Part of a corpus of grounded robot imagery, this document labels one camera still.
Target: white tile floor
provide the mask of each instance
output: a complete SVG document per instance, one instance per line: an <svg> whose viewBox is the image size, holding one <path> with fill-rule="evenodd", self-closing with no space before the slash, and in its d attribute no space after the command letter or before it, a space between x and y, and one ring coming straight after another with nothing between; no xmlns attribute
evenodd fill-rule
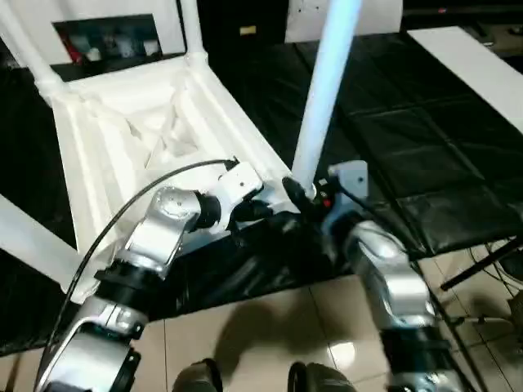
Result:
<svg viewBox="0 0 523 392"><path fill-rule="evenodd" d="M429 284L453 316L508 314L507 289L480 273L454 290L437 288L471 265L468 253L455 252L422 261ZM508 323L458 328L491 392L523 392L523 355ZM448 330L444 334L450 338ZM472 379L462 354L454 357ZM204 358L214 358L230 392L286 389L295 361L336 367L359 392L380 391L387 362L357 277L280 292L150 324L135 344L142 354L133 392L169 391L178 372ZM30 391L40 350L0 359L0 390ZM10 375L19 361L15 380Z"/></svg>

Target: white table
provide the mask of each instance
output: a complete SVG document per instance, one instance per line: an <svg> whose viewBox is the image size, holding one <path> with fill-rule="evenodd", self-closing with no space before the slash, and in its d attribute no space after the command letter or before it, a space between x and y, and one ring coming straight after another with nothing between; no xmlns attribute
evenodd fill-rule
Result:
<svg viewBox="0 0 523 392"><path fill-rule="evenodd" d="M523 133L522 74L459 27L410 30L409 35Z"/></svg>

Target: wall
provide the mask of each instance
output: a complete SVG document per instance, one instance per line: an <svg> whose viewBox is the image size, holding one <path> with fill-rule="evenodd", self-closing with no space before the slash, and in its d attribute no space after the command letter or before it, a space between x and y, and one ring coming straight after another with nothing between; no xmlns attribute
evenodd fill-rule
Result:
<svg viewBox="0 0 523 392"><path fill-rule="evenodd" d="M175 0L7 0L49 64L69 63L52 22L153 14L163 53L185 51Z"/></svg>
<svg viewBox="0 0 523 392"><path fill-rule="evenodd" d="M291 0L285 41L320 39L328 6L329 0ZM399 31L402 11L403 0L363 0L356 33Z"/></svg>
<svg viewBox="0 0 523 392"><path fill-rule="evenodd" d="M51 24L63 20L153 14L163 53L185 51L176 0L6 1L10 2L21 24L49 64L71 61ZM389 33L400 29L403 0L363 1L358 34ZM328 5L329 0L290 0L285 40L318 40Z"/></svg>

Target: white pole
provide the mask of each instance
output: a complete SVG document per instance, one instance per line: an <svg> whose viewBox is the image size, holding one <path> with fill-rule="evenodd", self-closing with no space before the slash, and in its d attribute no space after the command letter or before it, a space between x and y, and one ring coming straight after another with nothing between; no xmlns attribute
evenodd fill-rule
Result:
<svg viewBox="0 0 523 392"><path fill-rule="evenodd" d="M82 257L0 194L0 248L58 282L65 292Z"/></svg>
<svg viewBox="0 0 523 392"><path fill-rule="evenodd" d="M309 195L360 7L361 0L330 0L293 162L293 177Z"/></svg>
<svg viewBox="0 0 523 392"><path fill-rule="evenodd" d="M205 53L196 0L181 0L181 13L186 32L187 54Z"/></svg>
<svg viewBox="0 0 523 392"><path fill-rule="evenodd" d="M42 96L48 96L64 85L60 76L40 56L7 0L0 0L0 35L5 38L7 45L14 46L9 47L9 50L21 57L29 67Z"/></svg>

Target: black wire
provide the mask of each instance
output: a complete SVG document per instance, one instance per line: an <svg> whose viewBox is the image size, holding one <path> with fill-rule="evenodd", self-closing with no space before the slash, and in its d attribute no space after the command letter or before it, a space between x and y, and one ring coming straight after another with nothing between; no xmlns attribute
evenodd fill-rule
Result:
<svg viewBox="0 0 523 392"><path fill-rule="evenodd" d="M411 243L404 235L401 234L401 231L396 228L396 225L394 225L390 220L388 220L385 216L380 214L374 207L372 207L370 204L362 200L361 198L358 198L345 188L343 188L341 185L337 186L338 190L345 194L350 200L352 200L354 203L356 203L358 206L360 206L364 211L366 211L368 214L372 216L372 218L375 219L377 223L380 224L381 227L388 230L392 234L394 234L405 246L407 246L408 243Z"/></svg>
<svg viewBox="0 0 523 392"><path fill-rule="evenodd" d="M485 244L485 249L487 250L487 252L489 254L492 253L492 245L486 243ZM505 286L505 288L507 289L507 291L510 293L511 297L512 298L515 298L516 296L512 293L512 290L510 289L510 286L512 286L513 288L515 288L517 291L520 291L520 288L514 284L511 284L509 282L507 282L505 280L505 278L503 277L503 275L501 274L501 271L499 270L499 267L498 267L498 263L494 263L494 269L496 270L496 273L498 274L499 276L499 280L501 281L501 283L503 283L503 286Z"/></svg>
<svg viewBox="0 0 523 392"><path fill-rule="evenodd" d="M343 188L340 184L338 184L338 189L345 194L350 200L352 200L354 203L359 205L362 209L364 209L366 212L368 212L377 223L383 226L384 229L388 229L391 231L393 235L395 235L400 241L403 241L401 237L398 236L399 230L396 229L394 224L392 224L386 217L379 214L373 207L368 205L364 200L361 200L360 198L356 197L354 194ZM470 352L468 351L467 347L465 346L465 343L463 342L463 339L458 334L458 331L456 329L456 326L452 323L452 320L450 319L449 315L447 314L445 308L441 304L440 300L438 300L437 296L432 292L430 287L427 284L427 281L425 277L423 276L423 273L421 269L419 268L419 265L416 261L410 261L410 265L413 267L414 271L418 273L418 275L423 279L425 284L427 285L427 289L430 294L431 302L436 307L436 311L441 315L443 318L444 323L449 328L450 332L452 333L453 338L456 340L456 343L458 344L459 350L463 353L463 357L465 358L465 361L467 362L468 367L471 369L472 374L477 380L478 385L480 386L480 389L483 392L489 392L487 385L485 383L485 380L481 376L481 373L476 366L476 363L472 359L472 356ZM456 373L462 379L462 383L471 391L476 392L476 390L472 387L471 382L465 377L463 371L459 366L456 364L455 361L453 361L453 365L455 367Z"/></svg>
<svg viewBox="0 0 523 392"><path fill-rule="evenodd" d="M474 253L472 252L472 248L469 247L468 248L468 255L470 256L470 258L472 259L472 261L474 262L474 264L477 264L478 263L478 260L474 257ZM483 272L485 272L487 275L489 275L492 279L496 279L498 282L501 282L503 283L503 285L507 288L507 290L511 293L511 295L513 296L512 292L510 291L508 285L512 286L513 288L518 288L516 287L515 285L505 281L505 279L503 279L499 269L498 269L498 266L496 265L496 263L494 263L494 268L496 269L496 271L498 272L498 276L490 273L489 271L487 271L486 269L483 269Z"/></svg>
<svg viewBox="0 0 523 392"><path fill-rule="evenodd" d="M196 167L202 167L202 166L208 166L208 165L216 165L216 164L236 164L235 161L231 161L228 159L213 159L209 161L203 161L198 163L193 163L184 167L180 167L176 170L170 171L167 174L164 174L163 176L159 177L158 179L154 180L144 188L142 188L137 194L132 196L127 203L123 205L122 208L119 209L119 211L113 216L113 218L110 220L110 222L107 224L107 226L101 231L101 233L96 237L94 242L92 243L91 247L87 250L87 253L82 259L82 262L80 262L80 265L78 266L76 272L74 273L73 279L71 280L71 283L69 285L69 288L67 290L67 293L65 294L65 299L62 304L62 307L60 309L60 313L56 317L55 325L53 326L53 329L51 330L51 334L47 338L47 342L45 345L45 348L43 349L42 357L40 358L40 364L38 365L38 373L36 381L34 382L34 388L36 389L38 380L40 378L42 366L44 359L47 357L49 352L51 351L52 342L55 340L56 333L58 332L58 329L61 325L61 321L64 318L65 311L67 309L67 305L69 304L69 301L71 299L71 296L73 295L74 289L76 288L78 281L80 280L80 277L82 276L82 272L87 266L87 263L91 259L92 254L95 252L95 250L98 248L98 245L100 245L101 240L109 233L109 231L113 228L113 226L116 224L116 222L122 217L122 215L129 209L129 207L134 204L139 198L141 198L144 194L149 192L151 189L153 189L156 185L159 183L167 180L170 177L176 176L182 172L187 172L188 170L195 169Z"/></svg>

